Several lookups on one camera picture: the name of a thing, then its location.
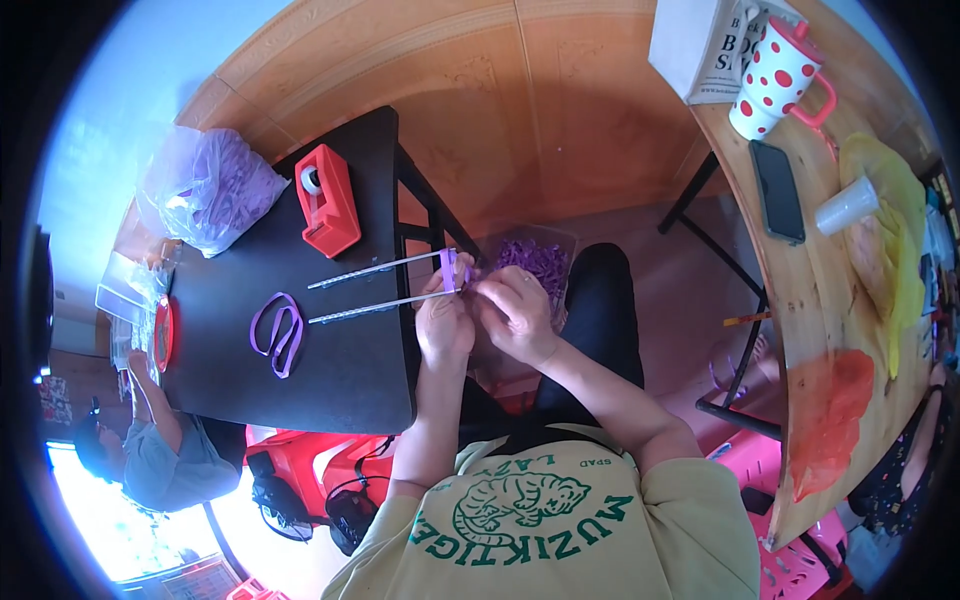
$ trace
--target yellow t-shirt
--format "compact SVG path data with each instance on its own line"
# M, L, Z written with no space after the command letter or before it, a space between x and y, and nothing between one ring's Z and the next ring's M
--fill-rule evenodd
M640 480L597 444L485 456L492 444L423 500L384 502L323 598L757 598L756 537L726 467L678 458Z

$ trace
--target red plate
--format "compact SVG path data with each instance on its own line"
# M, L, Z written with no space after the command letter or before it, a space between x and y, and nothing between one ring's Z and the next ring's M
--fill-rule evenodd
M160 296L154 320L154 362L160 372L167 370L170 351L174 347L174 310L166 294Z

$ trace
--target hand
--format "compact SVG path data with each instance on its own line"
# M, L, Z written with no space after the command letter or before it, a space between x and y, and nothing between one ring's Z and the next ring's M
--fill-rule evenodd
M466 266L473 266L473 257L466 252L457 254L453 263L453 282L463 287ZM444 288L444 276L437 271L423 287L422 294L433 294ZM444 294L415 304L417 309L417 340L423 360L436 365L447 360L466 363L473 349L475 331L464 301L457 294Z
M510 266L494 271L476 291L490 301L481 304L480 321L493 345L539 370L557 351L559 338L550 327L550 299L537 278Z
M143 350L133 349L127 354L127 367L137 379L150 373L150 359Z

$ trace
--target foot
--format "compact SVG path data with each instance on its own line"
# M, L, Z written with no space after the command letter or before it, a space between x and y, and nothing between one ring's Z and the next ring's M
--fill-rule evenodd
M770 342L767 341L767 338L763 334L756 336L753 360L763 373L763 376L767 378L767 381L771 383L780 381L780 363L777 362L777 356L774 355L773 350L770 348Z

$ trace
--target wooden table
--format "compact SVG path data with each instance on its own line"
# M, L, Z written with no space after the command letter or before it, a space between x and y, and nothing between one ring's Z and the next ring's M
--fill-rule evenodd
M806 242L799 246L767 235L760 214L756 174L748 142L730 125L729 104L701 105L692 111L730 182L750 232L780 345L780 373L787 394L783 428L780 488L774 503L768 544L779 549L835 507L874 467L900 434L920 402L930 372L924 358L924 334L929 318L904 331L900 341L900 372L887 374L886 351L878 337L879 322L850 260L843 236L826 238L816 228L817 206L840 189L832 140L793 118L783 119L764 139L782 148L790 159L804 213ZM842 141L844 131L870 132L850 107L831 116L831 137ZM874 393L860 419L859 441L846 472L827 490L793 502L790 475L806 419L827 410L833 361L839 352L858 348L874 359Z

